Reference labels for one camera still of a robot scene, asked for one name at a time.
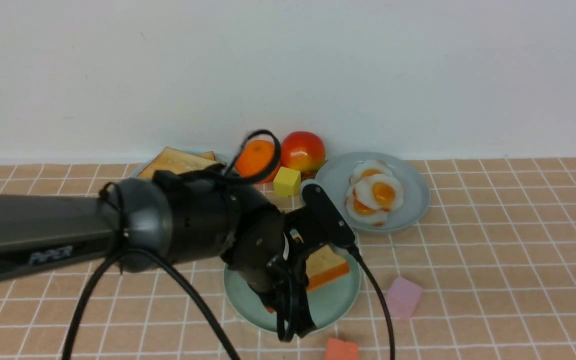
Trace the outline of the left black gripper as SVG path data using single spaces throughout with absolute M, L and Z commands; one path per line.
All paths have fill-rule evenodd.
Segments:
M 281 341 L 303 338 L 317 327 L 311 316 L 307 259 L 319 248 L 319 227 L 306 208 L 288 213 L 265 210 L 238 235 L 224 260 L 275 314 Z

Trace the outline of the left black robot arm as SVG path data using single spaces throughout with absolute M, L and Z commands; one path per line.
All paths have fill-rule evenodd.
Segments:
M 286 215 L 253 178 L 217 167 L 106 184 L 96 198 L 0 194 L 0 282 L 109 258 L 132 273 L 220 258 L 274 310 L 282 342 L 316 329 L 306 258 L 292 256 Z

